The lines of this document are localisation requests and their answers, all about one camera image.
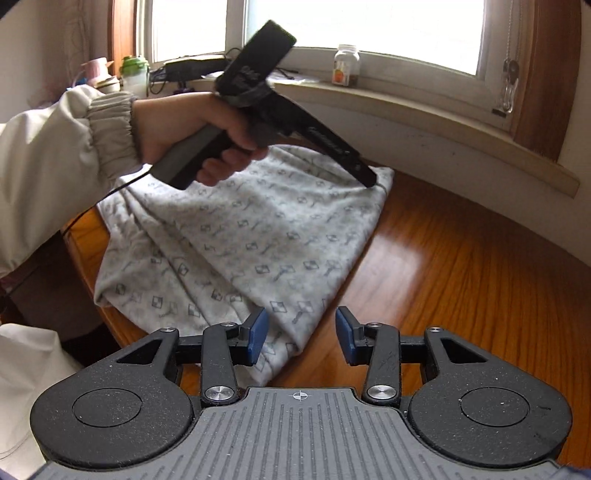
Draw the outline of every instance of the patterned cloth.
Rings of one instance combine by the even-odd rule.
[[[236,369],[241,386],[264,385],[304,348],[374,231],[394,176],[375,171],[366,189],[329,157],[282,145],[214,188],[139,180],[99,205],[111,241],[95,300],[181,335],[266,307],[259,361]]]

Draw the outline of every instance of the wooden window frame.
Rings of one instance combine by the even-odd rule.
[[[557,161],[569,125],[579,75],[580,0],[521,0],[521,77],[509,133],[519,145]],[[110,0],[109,57],[136,53],[135,0]]]

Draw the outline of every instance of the circular cover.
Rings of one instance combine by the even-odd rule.
[[[423,385],[408,408],[415,431],[470,465],[516,468],[555,458],[572,420],[564,397],[518,368],[488,365],[462,365]]]

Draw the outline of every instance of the blue finger pad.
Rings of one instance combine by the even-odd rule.
[[[262,345],[267,338],[269,331],[269,315],[263,309],[256,318],[254,325],[251,327],[251,333],[248,337],[248,361],[251,365],[255,365],[258,356],[261,353]]]
[[[336,336],[339,338],[340,349],[343,351],[345,360],[349,365],[355,365],[355,341],[353,340],[353,329],[347,322],[339,309],[335,315]]]

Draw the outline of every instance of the gray grooved plate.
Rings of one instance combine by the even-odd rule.
[[[479,470],[420,443],[401,414],[361,403],[349,388],[251,388],[206,409],[185,441],[151,462],[111,472],[50,463],[36,480],[546,480],[553,462]]]

